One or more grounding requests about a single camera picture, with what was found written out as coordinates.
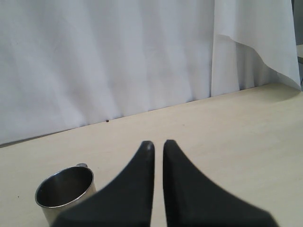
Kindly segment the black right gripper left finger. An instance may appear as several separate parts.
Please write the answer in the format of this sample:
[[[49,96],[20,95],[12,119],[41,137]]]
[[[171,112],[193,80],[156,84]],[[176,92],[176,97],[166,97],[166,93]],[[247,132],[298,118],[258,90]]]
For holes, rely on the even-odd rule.
[[[149,227],[154,194],[155,148],[143,141],[106,187],[59,215],[54,227]]]

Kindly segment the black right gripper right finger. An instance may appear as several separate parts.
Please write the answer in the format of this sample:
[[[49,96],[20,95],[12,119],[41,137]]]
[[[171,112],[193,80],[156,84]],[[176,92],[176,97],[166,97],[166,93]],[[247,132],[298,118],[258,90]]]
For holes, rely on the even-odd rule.
[[[169,227],[275,227],[271,214],[216,185],[174,140],[163,147],[163,193]]]

